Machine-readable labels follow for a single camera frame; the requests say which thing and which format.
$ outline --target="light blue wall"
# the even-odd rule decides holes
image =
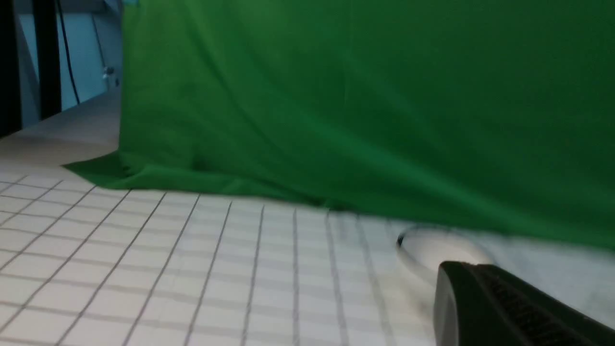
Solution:
[[[34,17],[30,14],[20,15],[19,17],[38,78]],[[102,78],[103,62],[101,52],[98,47],[91,14],[65,14],[64,20],[75,85],[77,86],[79,98],[83,102],[107,91],[106,81]],[[62,109],[65,110],[75,106],[77,103],[68,73],[59,16],[57,22],[60,45]],[[121,42],[117,42],[120,51],[121,44]]]

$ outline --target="black cable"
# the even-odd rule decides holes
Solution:
[[[62,12],[62,5],[60,0],[55,0],[58,5],[58,13],[60,14],[60,25],[62,26],[62,36],[64,38],[64,50],[66,51],[66,64],[68,65],[68,74],[71,76],[71,84],[73,85],[73,92],[75,93],[75,99],[77,104],[80,104],[79,94],[77,93],[77,86],[75,85],[75,78],[73,76],[73,67],[71,66],[71,54],[68,51],[68,39],[66,38],[66,26],[64,25],[64,14]]]

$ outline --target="black vent grille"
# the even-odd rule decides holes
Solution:
[[[544,309],[532,304],[519,290],[485,268],[474,267],[492,298],[531,346],[589,346]]]

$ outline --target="white surface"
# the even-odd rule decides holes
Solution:
[[[0,169],[46,177],[79,177],[62,164],[96,158],[117,148],[120,90],[0,139]]]
[[[0,343],[432,343],[387,220],[33,175],[0,182],[5,202],[24,202],[0,204]],[[79,197],[47,201],[58,193]]]

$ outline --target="green backdrop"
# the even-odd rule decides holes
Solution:
[[[615,249],[615,2],[139,0],[109,188]]]

